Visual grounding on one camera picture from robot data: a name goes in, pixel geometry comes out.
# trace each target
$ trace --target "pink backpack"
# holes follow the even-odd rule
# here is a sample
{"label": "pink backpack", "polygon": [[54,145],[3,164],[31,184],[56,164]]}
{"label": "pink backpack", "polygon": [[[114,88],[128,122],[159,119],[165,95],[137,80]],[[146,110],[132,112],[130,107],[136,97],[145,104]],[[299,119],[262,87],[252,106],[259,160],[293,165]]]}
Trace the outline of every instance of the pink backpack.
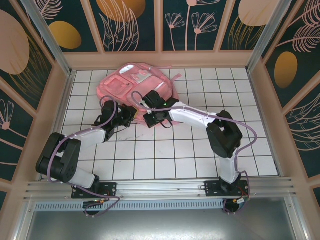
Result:
{"label": "pink backpack", "polygon": [[[145,96],[151,90],[155,90],[165,100],[171,97],[179,99],[173,82],[180,77],[181,74],[178,74],[170,80],[156,67],[145,63],[128,63],[103,79],[96,88],[96,92],[99,99],[109,95],[120,104],[138,108],[134,121],[146,125],[143,116],[147,111],[136,106],[131,97],[132,91],[138,91],[142,96]],[[134,97],[138,102],[141,101],[138,94]]]}

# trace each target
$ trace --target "enclosure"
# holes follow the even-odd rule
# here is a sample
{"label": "enclosure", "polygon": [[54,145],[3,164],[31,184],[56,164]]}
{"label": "enclosure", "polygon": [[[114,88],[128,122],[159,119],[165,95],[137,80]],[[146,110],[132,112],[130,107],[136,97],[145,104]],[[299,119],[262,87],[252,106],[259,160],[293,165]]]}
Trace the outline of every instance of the enclosure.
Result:
{"label": "enclosure", "polygon": [[[1,1],[1,239],[56,239],[58,227],[59,239],[320,238],[319,27],[319,0]],[[36,172],[52,133],[92,127],[97,86],[127,63],[180,74],[180,101],[256,131],[238,158],[251,192],[241,213],[201,189],[220,158],[185,123],[133,122],[81,151],[77,166],[121,198],[99,220]],[[239,129],[242,146],[254,141]]]}

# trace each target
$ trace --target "white tile floor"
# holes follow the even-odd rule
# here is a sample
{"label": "white tile floor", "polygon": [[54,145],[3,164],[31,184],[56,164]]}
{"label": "white tile floor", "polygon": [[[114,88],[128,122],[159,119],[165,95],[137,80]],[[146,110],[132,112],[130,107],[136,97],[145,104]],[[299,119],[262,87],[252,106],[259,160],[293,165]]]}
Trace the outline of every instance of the white tile floor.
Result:
{"label": "white tile floor", "polygon": [[[62,133],[69,135],[87,129],[100,114],[96,87],[113,70],[78,71],[73,84]],[[204,111],[228,111],[258,134],[258,141],[240,153],[239,170],[250,176],[277,176],[266,133],[252,88],[244,68],[162,69],[175,82],[180,100]],[[241,145],[253,134],[240,127]],[[204,129],[186,124],[170,129],[149,129],[139,124],[116,133],[108,142],[80,153],[79,166],[100,176],[101,180],[189,179],[217,177],[219,157],[210,147]]]}

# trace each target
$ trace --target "robotic arm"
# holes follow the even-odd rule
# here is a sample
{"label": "robotic arm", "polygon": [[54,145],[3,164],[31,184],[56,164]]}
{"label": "robotic arm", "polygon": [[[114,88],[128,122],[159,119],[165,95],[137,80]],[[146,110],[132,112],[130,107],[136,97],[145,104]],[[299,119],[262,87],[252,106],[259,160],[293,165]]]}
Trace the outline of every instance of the robotic arm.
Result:
{"label": "robotic arm", "polygon": [[[238,186],[241,176],[236,169],[235,153],[237,148],[240,147],[243,135],[235,123],[219,119],[212,121],[212,118],[209,117],[209,115],[214,115],[232,120],[228,112],[224,110],[220,113],[200,111],[183,104],[175,98],[165,101],[153,90],[142,98],[140,104],[145,108],[153,109],[153,111],[148,110],[143,116],[149,128],[167,120],[169,122],[175,121],[188,124],[192,127],[206,129],[210,146],[220,158],[221,189],[228,195]],[[114,102],[106,101],[101,115],[93,126],[100,126],[106,123],[113,115],[114,110]],[[71,183],[81,186],[90,192],[101,194],[99,177],[77,167],[79,154],[83,149],[108,141],[115,134],[117,127],[129,127],[136,113],[137,109],[133,106],[117,104],[115,115],[108,124],[80,133],[66,140],[58,150],[58,153],[63,152],[63,155],[54,157],[50,176],[62,183]],[[50,158],[59,142],[64,138],[65,136],[59,133],[53,133],[49,137],[36,164],[36,171],[38,173],[47,174]]]}

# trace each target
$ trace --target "flower drawing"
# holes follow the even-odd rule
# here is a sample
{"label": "flower drawing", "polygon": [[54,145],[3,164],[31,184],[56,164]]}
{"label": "flower drawing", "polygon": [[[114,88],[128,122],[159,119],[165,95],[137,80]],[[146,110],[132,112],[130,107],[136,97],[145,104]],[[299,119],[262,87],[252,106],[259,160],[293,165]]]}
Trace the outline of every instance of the flower drawing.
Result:
{"label": "flower drawing", "polygon": [[[25,137],[22,134],[11,129],[10,124],[11,124],[11,120],[12,120],[12,117],[14,114],[14,109],[15,109],[15,105],[11,101],[8,101],[6,104],[3,99],[0,100],[0,132],[9,130],[9,131],[13,132],[14,134],[26,139],[27,137]],[[22,147],[15,145],[11,142],[8,142],[2,138],[0,138],[0,142],[7,144],[11,147],[14,147],[16,149],[19,149],[19,150],[23,149]],[[7,163],[7,162],[0,162],[0,164],[15,165],[15,166],[17,165],[16,163]]]}
{"label": "flower drawing", "polygon": [[185,50],[188,51],[188,23],[189,23],[189,15],[190,8],[198,5],[211,5],[217,4],[220,0],[186,0],[188,4],[188,12],[186,14],[186,27],[185,27]]}
{"label": "flower drawing", "polygon": [[174,13],[174,14],[172,14],[172,16],[170,13],[167,13],[165,15],[165,20],[170,28],[172,47],[173,47],[173,51],[175,51],[176,49],[175,49],[175,44],[174,44],[174,38],[172,36],[172,29],[183,27],[185,25],[185,22],[183,21],[181,13],[179,13],[179,14]]}
{"label": "flower drawing", "polygon": [[210,33],[217,30],[217,25],[214,25],[216,19],[215,12],[212,14],[203,13],[199,18],[199,12],[192,14],[192,25],[195,33],[194,50],[197,50],[197,36],[198,34]]}

